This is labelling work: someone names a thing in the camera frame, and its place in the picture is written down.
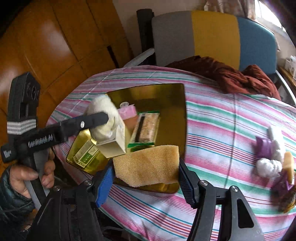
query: white fluffy object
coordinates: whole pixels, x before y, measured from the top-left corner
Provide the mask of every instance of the white fluffy object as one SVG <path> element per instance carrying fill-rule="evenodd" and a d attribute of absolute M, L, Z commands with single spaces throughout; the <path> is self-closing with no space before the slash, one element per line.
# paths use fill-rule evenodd
<path fill-rule="evenodd" d="M 272 153 L 272 158 L 283 163 L 286 147 L 281 129 L 277 126 L 271 125 L 268 128 L 268 134 L 270 140 L 272 140 L 273 145 L 275 147 Z"/>
<path fill-rule="evenodd" d="M 108 141 L 112 137 L 113 131 L 116 130 L 119 124 L 120 118 L 117 108 L 107 95 L 99 95 L 96 97 L 89 104 L 85 113 L 91 115 L 102 111 L 108 115 L 108 122 L 89 130 L 91 137 L 99 143 Z"/>
<path fill-rule="evenodd" d="M 257 161 L 256 168 L 260 177 L 272 178 L 278 176 L 278 173 L 282 171 L 283 166 L 281 162 L 277 160 L 261 158 Z"/>

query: brown cloth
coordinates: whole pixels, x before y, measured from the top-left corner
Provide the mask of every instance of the brown cloth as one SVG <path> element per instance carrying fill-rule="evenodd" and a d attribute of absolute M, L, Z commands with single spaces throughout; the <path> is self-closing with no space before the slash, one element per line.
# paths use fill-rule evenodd
<path fill-rule="evenodd" d="M 225 93 L 263 94 L 281 100 L 271 79 L 256 65 L 242 72 L 211 57 L 192 56 L 175 61 L 166 67 L 181 69 L 215 80 Z"/>

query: striped tablecloth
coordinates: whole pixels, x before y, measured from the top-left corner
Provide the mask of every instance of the striped tablecloth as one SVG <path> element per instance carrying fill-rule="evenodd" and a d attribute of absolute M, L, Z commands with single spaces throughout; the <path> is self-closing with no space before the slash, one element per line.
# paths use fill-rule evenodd
<path fill-rule="evenodd" d="M 96 74 L 78 86 L 52 113 L 48 124 L 82 115 L 98 94 L 139 85 L 183 83 L 186 91 L 185 162 L 201 179 L 217 187 L 238 186 L 255 213 L 266 240 L 280 240 L 296 214 L 277 211 L 271 202 L 273 180 L 256 174 L 255 136 L 268 137 L 270 124 L 280 126 L 286 149 L 296 157 L 296 109 L 263 95 L 223 94 L 209 79 L 176 69 L 137 66 Z M 77 183 L 89 175 L 65 162 L 74 137 L 55 152 Z M 184 240 L 195 210 L 181 190 L 167 198 L 153 197 L 113 185 L 102 211 L 143 240 Z M 217 206 L 211 240 L 218 236 Z"/>

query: chair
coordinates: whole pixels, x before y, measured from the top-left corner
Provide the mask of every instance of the chair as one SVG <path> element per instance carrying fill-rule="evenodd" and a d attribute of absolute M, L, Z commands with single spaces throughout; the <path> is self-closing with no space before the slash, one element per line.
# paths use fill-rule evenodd
<path fill-rule="evenodd" d="M 256 64 L 274 83 L 284 87 L 291 98 L 290 104 L 296 106 L 294 94 L 276 69 L 274 34 L 261 24 L 208 11 L 181 11 L 153 17 L 151 9 L 140 9 L 137 15 L 143 53 L 125 67 L 139 65 L 149 56 L 150 62 L 156 62 L 157 66 L 194 55 L 213 57 L 241 71 Z M 148 41 L 152 35 L 153 47 Z"/>

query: hand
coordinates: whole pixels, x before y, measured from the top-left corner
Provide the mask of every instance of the hand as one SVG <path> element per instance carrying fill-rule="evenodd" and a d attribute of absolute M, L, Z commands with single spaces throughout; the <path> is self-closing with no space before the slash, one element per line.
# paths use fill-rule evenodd
<path fill-rule="evenodd" d="M 52 188 L 54 185 L 54 153 L 50 149 L 49 160 L 44 164 L 44 175 L 41 183 L 46 188 Z M 25 181 L 32 181 L 38 178 L 38 173 L 33 169 L 21 165 L 12 166 L 9 173 L 9 181 L 14 190 L 26 198 L 31 198 L 28 189 L 25 186 Z"/>

